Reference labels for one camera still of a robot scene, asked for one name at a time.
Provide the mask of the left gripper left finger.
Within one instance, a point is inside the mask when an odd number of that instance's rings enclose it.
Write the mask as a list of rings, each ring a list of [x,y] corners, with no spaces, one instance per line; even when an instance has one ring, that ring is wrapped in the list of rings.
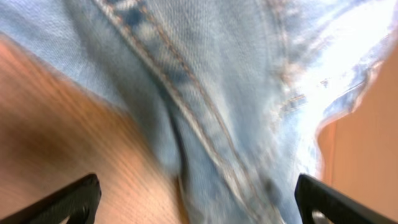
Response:
[[[2,224],[94,224],[101,200],[96,174],[88,174],[28,207],[1,219]]]

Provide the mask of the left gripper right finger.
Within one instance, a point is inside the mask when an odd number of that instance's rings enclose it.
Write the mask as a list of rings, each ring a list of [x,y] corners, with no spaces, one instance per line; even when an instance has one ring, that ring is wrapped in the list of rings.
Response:
[[[320,212],[336,224],[395,224],[391,220],[323,184],[301,174],[295,187],[295,200],[304,224],[314,224],[314,212]]]

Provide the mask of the light blue denim jeans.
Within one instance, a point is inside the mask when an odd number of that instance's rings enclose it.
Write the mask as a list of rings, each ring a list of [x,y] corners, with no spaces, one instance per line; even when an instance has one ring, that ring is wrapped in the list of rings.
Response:
[[[1,32],[130,111],[193,223],[300,223],[320,126],[396,41],[396,1],[2,1]]]

